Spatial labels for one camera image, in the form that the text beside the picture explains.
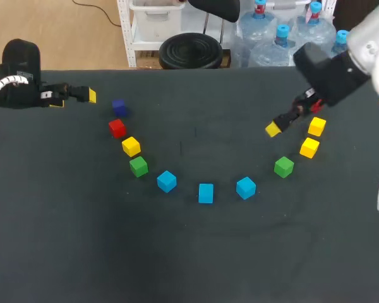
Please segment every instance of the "block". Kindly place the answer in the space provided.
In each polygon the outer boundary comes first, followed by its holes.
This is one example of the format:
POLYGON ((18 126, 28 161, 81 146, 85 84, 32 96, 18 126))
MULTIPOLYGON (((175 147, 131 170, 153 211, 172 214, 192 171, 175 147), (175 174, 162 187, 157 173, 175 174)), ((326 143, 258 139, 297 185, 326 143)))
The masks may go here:
POLYGON ((314 117, 310 122, 308 133, 313 136, 320 137, 324 131, 324 127, 326 125, 326 120, 314 117))
POLYGON ((279 127, 273 121, 265 128, 265 131, 270 135, 271 138, 281 133, 279 127))
POLYGON ((137 157, 133 160, 130 160, 129 165, 131 167, 132 173, 136 176, 136 178, 139 178, 149 172, 147 163, 142 157, 137 157))
POLYGON ((108 126, 114 138, 121 138, 126 135, 126 127, 121 120, 113 120, 108 123, 108 126))
POLYGON ((303 142, 302 147, 301 147, 301 151, 299 153, 302 156, 305 156, 305 157, 312 159, 313 156, 315 155, 315 153, 317 152, 319 144, 320 144, 319 141, 307 138, 303 142))
POLYGON ((244 200, 254 196, 256 190, 257 185, 249 177, 241 179, 236 185, 236 192, 244 200))
POLYGON ((134 137, 129 137, 122 141, 122 148, 129 157, 133 157, 140 153, 140 144, 134 137))
POLYGON ((213 184, 200 184, 198 202, 201 204, 212 204, 214 202, 213 184))
POLYGON ((90 103, 97 103, 97 93, 91 88, 88 88, 88 101, 90 103))
POLYGON ((161 188, 161 190, 163 190, 163 192, 169 193, 177 186, 177 178, 167 170, 158 176, 157 185, 161 188))
POLYGON ((128 108, 125 106, 124 100, 112 101, 112 108, 114 109, 115 116, 117 116, 117 117, 128 116, 128 108))
POLYGON ((287 157, 282 157, 275 163, 274 172, 282 178, 286 178, 293 171, 294 163, 287 157))

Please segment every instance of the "chair backrest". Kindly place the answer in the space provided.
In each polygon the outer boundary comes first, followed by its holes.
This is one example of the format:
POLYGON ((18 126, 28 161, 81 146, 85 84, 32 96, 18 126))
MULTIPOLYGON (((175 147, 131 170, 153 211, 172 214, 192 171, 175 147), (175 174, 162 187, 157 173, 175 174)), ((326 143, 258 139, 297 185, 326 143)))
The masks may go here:
POLYGON ((240 0, 188 0, 202 11, 221 17, 229 22, 236 22, 240 15, 240 0))

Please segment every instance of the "black chair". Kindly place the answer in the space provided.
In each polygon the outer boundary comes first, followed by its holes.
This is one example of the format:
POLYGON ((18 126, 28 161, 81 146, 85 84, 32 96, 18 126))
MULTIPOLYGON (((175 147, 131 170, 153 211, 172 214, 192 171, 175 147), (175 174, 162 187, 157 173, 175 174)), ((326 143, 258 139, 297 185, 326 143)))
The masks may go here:
POLYGON ((164 69, 218 68, 222 63, 224 20, 236 22, 240 14, 239 0, 189 0, 197 9, 207 12, 203 33, 182 33, 167 39, 159 50, 164 69), (222 18, 220 42, 205 35, 209 14, 222 18))

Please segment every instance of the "light blue cube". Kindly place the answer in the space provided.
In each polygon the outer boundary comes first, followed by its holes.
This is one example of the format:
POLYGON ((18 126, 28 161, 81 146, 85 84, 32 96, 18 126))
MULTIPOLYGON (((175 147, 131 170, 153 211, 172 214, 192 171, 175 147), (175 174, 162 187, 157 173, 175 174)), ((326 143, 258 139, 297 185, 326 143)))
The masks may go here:
POLYGON ((244 200, 250 198, 251 196, 254 196, 256 190, 257 185, 249 177, 241 179, 236 186, 236 192, 244 200))
POLYGON ((158 176, 157 185, 163 192, 169 193, 171 189, 177 186, 177 178, 167 170, 158 176))
POLYGON ((214 202, 214 185, 200 184, 198 202, 201 204, 212 204, 214 202))

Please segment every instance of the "stool seat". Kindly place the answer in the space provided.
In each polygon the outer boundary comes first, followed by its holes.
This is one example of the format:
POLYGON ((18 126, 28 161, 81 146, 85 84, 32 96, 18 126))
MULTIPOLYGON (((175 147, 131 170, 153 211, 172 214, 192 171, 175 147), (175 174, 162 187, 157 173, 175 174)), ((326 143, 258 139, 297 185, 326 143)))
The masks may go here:
POLYGON ((223 60, 219 42, 202 33, 182 33, 167 39, 159 50, 164 69, 218 68, 223 60))

